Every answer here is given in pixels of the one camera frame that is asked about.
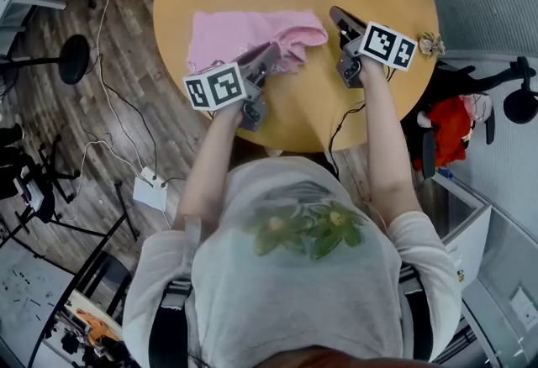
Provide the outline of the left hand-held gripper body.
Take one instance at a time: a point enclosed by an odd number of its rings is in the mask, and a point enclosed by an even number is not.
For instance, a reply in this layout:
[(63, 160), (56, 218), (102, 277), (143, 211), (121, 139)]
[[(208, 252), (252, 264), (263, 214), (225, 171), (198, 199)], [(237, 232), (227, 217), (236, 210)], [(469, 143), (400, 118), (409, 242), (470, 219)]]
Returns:
[(269, 73), (265, 63), (220, 64), (182, 78), (193, 109), (214, 112), (242, 104), (240, 127), (255, 132), (266, 117), (262, 88)]

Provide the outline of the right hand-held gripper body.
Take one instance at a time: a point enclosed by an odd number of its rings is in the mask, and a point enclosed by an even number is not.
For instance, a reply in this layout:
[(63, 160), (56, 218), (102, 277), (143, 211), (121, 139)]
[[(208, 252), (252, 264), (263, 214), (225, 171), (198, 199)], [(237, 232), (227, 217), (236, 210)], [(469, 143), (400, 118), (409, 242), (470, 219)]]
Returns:
[(388, 27), (370, 22), (366, 33), (340, 47), (341, 54), (336, 64), (342, 80), (348, 88), (362, 88), (359, 74), (362, 69), (361, 56), (394, 70), (408, 71), (413, 61), (418, 43)]

